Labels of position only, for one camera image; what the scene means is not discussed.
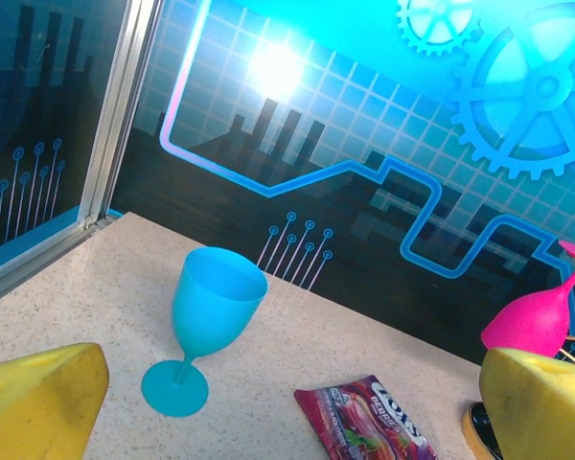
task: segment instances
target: cogwheel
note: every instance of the cogwheel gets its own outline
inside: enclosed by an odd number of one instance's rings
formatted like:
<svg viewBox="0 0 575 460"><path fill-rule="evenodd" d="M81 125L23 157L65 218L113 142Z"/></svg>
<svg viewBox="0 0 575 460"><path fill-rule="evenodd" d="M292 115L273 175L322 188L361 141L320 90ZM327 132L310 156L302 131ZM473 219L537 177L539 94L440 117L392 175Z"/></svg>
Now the cogwheel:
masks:
<svg viewBox="0 0 575 460"><path fill-rule="evenodd" d="M511 178L560 176L575 162L575 2L541 3L505 15L502 26L482 20L485 33L465 44L459 90L449 95L472 159L485 157L491 173L504 167Z"/></svg>
<svg viewBox="0 0 575 460"><path fill-rule="evenodd" d="M478 0L399 0L399 28L418 53L450 53L477 30Z"/></svg>

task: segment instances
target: red candy packet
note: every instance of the red candy packet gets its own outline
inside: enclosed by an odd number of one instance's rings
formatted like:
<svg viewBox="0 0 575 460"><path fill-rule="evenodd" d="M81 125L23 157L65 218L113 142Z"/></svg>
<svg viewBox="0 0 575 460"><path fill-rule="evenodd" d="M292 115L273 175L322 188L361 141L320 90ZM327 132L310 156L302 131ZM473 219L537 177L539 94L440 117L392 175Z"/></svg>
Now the red candy packet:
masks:
<svg viewBox="0 0 575 460"><path fill-rule="evenodd" d="M331 460L437 460L426 438L375 376L296 390Z"/></svg>

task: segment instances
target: speckled countertop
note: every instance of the speckled countertop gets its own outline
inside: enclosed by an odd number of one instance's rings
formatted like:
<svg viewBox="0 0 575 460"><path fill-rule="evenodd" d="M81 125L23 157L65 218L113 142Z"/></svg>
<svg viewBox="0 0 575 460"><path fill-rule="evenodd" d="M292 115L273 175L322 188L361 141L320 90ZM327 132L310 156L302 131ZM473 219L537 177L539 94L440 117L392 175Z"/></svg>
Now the speckled countertop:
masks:
<svg viewBox="0 0 575 460"><path fill-rule="evenodd" d="M278 279L245 333L195 362L210 397L187 419L153 412L140 381L182 358L170 304L199 246L129 214L0 300L0 361L93 341L110 386L86 459L327 458L293 399L375 374L444 460L472 460L460 428L479 367Z"/></svg>

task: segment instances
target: yellow foam block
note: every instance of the yellow foam block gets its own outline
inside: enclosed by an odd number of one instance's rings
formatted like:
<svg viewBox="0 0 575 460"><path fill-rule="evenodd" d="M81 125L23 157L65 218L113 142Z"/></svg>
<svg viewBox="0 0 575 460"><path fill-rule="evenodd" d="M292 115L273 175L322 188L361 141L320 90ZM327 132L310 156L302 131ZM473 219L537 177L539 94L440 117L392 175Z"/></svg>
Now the yellow foam block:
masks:
<svg viewBox="0 0 575 460"><path fill-rule="evenodd" d="M95 343L0 363L0 460L82 458L107 388Z"/></svg>
<svg viewBox="0 0 575 460"><path fill-rule="evenodd" d="M575 364L492 349L479 388L504 460L575 459Z"/></svg>

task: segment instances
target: glass panel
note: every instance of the glass panel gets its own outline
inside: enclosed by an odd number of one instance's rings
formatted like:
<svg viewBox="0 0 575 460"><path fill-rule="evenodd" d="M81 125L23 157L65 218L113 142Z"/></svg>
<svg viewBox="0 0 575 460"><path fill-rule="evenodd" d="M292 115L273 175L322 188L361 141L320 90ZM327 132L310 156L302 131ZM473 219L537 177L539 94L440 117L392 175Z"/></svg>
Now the glass panel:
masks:
<svg viewBox="0 0 575 460"><path fill-rule="evenodd" d="M208 3L165 5L118 211L474 361L570 273L575 4L213 0L190 36Z"/></svg>
<svg viewBox="0 0 575 460"><path fill-rule="evenodd" d="M0 0L0 265L77 221L127 0Z"/></svg>

